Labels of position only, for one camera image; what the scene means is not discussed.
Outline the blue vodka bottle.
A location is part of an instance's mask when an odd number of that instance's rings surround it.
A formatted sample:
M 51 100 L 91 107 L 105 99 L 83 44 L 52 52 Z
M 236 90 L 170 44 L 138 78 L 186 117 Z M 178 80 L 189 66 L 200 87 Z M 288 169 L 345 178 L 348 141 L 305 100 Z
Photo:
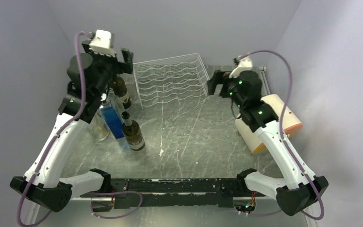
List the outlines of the blue vodka bottle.
M 122 132 L 122 121 L 118 116 L 115 108 L 111 103 L 111 98 L 108 94 L 102 94 L 101 97 L 101 106 L 100 106 L 100 114 L 102 115 L 106 125 L 108 126 L 110 132 L 118 141 L 118 143 L 123 148 L 129 148 L 127 141 Z

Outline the dark bottle silver cap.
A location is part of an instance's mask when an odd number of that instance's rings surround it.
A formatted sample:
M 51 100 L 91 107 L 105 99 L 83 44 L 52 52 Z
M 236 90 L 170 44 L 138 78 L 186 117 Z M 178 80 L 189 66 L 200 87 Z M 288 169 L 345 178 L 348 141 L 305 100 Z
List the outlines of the dark bottle silver cap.
M 139 151 L 145 147 L 145 141 L 140 129 L 140 125 L 131 119 L 129 112 L 124 111 L 121 114 L 123 119 L 122 133 L 131 150 Z

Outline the dark green wine bottle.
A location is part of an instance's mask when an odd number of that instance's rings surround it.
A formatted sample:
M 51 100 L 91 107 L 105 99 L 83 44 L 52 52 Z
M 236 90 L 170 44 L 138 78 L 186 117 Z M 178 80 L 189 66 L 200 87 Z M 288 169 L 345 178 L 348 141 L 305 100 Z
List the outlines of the dark green wine bottle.
M 115 74 L 111 79 L 109 87 L 113 91 L 117 103 L 122 104 L 124 109 L 129 109 L 131 107 L 131 100 L 124 79 Z

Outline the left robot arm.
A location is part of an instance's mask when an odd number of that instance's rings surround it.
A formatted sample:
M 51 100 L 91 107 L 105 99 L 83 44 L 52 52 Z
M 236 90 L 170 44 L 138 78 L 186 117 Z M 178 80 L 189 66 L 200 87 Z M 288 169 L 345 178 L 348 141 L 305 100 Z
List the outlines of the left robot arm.
M 111 80 L 116 75 L 133 72 L 134 55 L 128 49 L 121 50 L 124 62 L 120 62 L 116 56 L 94 52 L 87 41 L 82 46 L 85 84 L 80 82 L 78 62 L 72 57 L 67 68 L 68 93 L 59 106 L 54 128 L 32 166 L 10 182 L 13 190 L 53 212 L 61 211 L 71 199 L 86 193 L 95 192 L 104 197 L 112 192 L 110 174 L 96 168 L 75 177 L 60 175 L 71 150 L 80 142 L 80 134 L 101 106 L 101 96 Z

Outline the clear bottle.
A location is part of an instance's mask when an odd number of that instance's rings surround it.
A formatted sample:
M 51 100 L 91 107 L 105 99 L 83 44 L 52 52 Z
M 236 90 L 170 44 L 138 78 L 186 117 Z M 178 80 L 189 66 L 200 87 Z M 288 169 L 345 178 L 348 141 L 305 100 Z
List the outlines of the clear bottle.
M 91 132 L 97 141 L 102 141 L 109 135 L 108 125 L 100 113 L 96 113 L 91 121 Z

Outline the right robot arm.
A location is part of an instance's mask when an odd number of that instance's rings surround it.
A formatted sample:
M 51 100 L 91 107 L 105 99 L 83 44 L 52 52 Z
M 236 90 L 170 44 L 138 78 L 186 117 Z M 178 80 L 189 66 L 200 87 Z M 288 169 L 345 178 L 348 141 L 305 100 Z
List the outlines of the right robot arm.
M 230 98 L 238 106 L 237 119 L 261 140 L 283 175 L 283 178 L 272 178 L 249 169 L 238 175 L 241 180 L 236 183 L 237 192 L 242 196 L 252 191 L 266 195 L 289 216 L 303 212 L 316 202 L 322 205 L 321 196 L 328 181 L 308 168 L 280 128 L 283 117 L 262 99 L 262 81 L 258 74 L 246 70 L 236 78 L 231 75 L 230 71 L 215 71 L 207 81 L 208 94 L 213 95 L 216 87 L 222 85 L 219 95 Z

